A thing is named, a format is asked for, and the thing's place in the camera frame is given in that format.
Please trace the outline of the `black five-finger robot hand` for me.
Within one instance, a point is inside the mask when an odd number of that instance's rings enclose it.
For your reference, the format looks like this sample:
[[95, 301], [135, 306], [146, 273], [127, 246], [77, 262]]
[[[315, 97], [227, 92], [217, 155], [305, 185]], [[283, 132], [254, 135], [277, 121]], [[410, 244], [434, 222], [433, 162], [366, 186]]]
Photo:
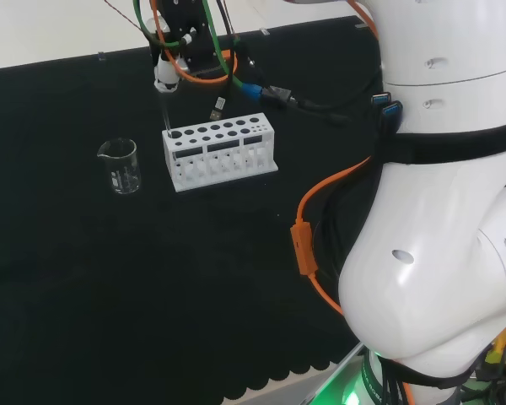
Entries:
[[153, 59], [154, 87], [173, 93], [180, 81], [223, 84], [227, 75], [213, 45], [201, 1], [151, 1], [145, 23]]

